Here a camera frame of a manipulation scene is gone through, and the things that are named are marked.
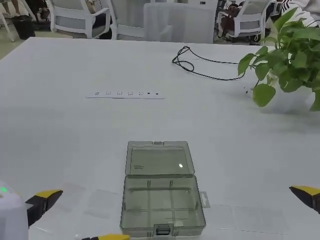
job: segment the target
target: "plastic box lid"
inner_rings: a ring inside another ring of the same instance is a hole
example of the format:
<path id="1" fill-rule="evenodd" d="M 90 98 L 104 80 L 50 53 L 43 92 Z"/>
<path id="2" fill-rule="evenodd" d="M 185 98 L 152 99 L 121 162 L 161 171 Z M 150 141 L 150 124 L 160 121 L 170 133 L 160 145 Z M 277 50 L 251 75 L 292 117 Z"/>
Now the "plastic box lid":
<path id="1" fill-rule="evenodd" d="M 127 175 L 193 175 L 186 141 L 129 141 L 126 155 Z"/>

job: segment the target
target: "green plant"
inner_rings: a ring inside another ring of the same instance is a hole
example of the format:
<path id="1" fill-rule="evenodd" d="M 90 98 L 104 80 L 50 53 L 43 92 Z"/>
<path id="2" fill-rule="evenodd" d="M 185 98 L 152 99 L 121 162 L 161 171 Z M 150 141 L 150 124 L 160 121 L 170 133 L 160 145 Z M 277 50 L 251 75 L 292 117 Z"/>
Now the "green plant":
<path id="1" fill-rule="evenodd" d="M 311 111 L 320 111 L 320 28 L 304 26 L 303 19 L 289 21 L 297 9 L 281 16 L 275 23 L 277 38 L 261 41 L 274 43 L 271 50 L 263 46 L 249 53 L 238 64 L 238 74 L 254 69 L 258 82 L 253 88 L 253 100 L 259 107 L 266 106 L 276 94 L 278 83 L 285 93 L 301 86 L 311 88 L 315 101 Z"/>

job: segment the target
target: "trash bin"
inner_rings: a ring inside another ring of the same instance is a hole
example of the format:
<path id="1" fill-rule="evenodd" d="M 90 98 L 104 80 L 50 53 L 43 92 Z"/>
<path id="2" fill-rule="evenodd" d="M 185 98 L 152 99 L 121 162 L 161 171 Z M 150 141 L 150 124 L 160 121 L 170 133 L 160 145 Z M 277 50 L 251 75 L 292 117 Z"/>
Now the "trash bin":
<path id="1" fill-rule="evenodd" d="M 32 23 L 32 17 L 27 15 L 14 16 L 11 18 L 12 23 L 18 32 L 19 38 L 27 40 L 30 37 L 35 37 L 35 30 Z"/>

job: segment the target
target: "table surface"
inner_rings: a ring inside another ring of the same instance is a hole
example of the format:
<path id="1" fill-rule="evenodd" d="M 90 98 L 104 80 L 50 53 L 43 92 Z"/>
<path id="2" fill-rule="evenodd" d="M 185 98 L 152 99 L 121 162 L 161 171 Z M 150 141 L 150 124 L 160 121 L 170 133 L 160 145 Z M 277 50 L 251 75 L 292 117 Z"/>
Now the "table surface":
<path id="1" fill-rule="evenodd" d="M 318 115 L 261 113 L 245 95 L 252 72 L 240 81 L 184 72 L 171 63 L 183 45 L 30 38 L 0 61 L 1 180 L 26 199 L 64 190 L 29 230 L 31 240 L 120 233 L 128 141 L 188 142 L 211 204 L 200 239 L 319 236 L 320 216 L 289 190 L 320 187 Z M 234 62 L 259 48 L 188 45 Z M 237 74 L 235 65 L 184 58 L 207 75 Z M 157 91 L 165 99 L 86 98 L 107 90 Z"/>

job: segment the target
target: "black cable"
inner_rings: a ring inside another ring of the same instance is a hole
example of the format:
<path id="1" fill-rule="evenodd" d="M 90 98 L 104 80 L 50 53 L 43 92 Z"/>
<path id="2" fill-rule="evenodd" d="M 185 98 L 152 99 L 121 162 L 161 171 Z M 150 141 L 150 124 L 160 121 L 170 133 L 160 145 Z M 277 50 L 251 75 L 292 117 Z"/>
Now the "black cable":
<path id="1" fill-rule="evenodd" d="M 320 22 L 320 20 L 314 20 L 312 23 L 310 23 L 308 26 L 306 26 L 306 27 L 309 27 L 311 24 L 314 24 L 314 23 L 316 23 L 316 22 Z"/>
<path id="2" fill-rule="evenodd" d="M 228 61 L 217 61 L 217 60 L 211 60 L 211 59 L 207 59 L 207 58 L 204 58 L 202 56 L 199 56 L 197 54 L 195 54 L 191 48 L 189 46 L 184 46 L 183 48 L 181 48 L 177 55 L 174 57 L 174 59 L 172 59 L 172 63 L 173 64 L 176 64 L 178 65 L 179 67 L 181 67 L 183 70 L 189 72 L 189 73 L 193 73 L 193 74 L 196 74 L 196 75 L 199 75 L 199 76 L 202 76 L 202 77 L 206 77 L 206 78 L 209 78 L 209 79 L 214 79 L 214 80 L 221 80 L 221 81 L 234 81 L 234 80 L 239 80 L 241 78 L 244 77 L 245 74 L 242 74 L 241 76 L 238 76 L 238 77 L 235 77 L 235 78 L 219 78 L 219 77 L 213 77 L 213 76 L 208 76 L 208 75 L 205 75 L 205 74 L 202 74 L 202 73 L 198 73 L 198 72 L 195 72 L 195 66 L 189 62 L 189 61 L 186 61 L 186 60 L 180 60 L 179 57 L 190 51 L 193 55 L 195 55 L 196 57 L 202 59 L 202 60 L 206 60 L 206 61 L 209 61 L 209 62 L 213 62 L 213 63 L 218 63 L 218 64 L 234 64 L 234 65 L 238 65 L 238 63 L 236 62 L 228 62 Z M 191 68 L 187 68 L 185 66 L 183 66 L 181 63 L 186 63 L 186 64 L 189 64 L 191 66 Z"/>

